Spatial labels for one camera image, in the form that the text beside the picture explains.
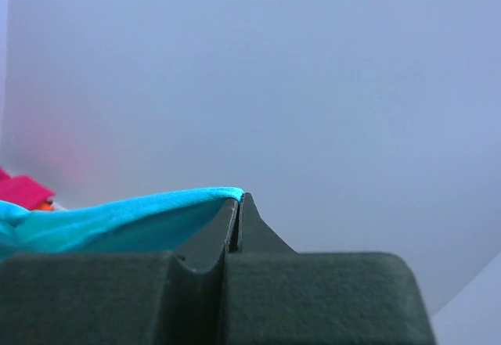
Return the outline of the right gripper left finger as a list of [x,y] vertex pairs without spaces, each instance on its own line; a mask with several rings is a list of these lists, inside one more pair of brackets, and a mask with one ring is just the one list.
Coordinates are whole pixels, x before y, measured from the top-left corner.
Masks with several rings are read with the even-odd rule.
[[214,344],[239,204],[176,250],[25,253],[1,263],[4,344]]

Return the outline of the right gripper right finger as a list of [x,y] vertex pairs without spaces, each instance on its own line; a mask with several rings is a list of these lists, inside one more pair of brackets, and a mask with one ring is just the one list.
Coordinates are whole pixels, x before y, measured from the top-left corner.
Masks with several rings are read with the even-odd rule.
[[240,202],[225,260],[222,344],[433,344],[415,276],[392,253],[298,253]]

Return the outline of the teal t shirt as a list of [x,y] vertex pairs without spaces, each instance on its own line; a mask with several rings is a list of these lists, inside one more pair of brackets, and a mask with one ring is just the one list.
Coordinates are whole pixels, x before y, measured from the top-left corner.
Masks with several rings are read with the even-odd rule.
[[157,193],[96,207],[29,211],[1,203],[1,258],[19,253],[174,250],[244,191],[210,187]]

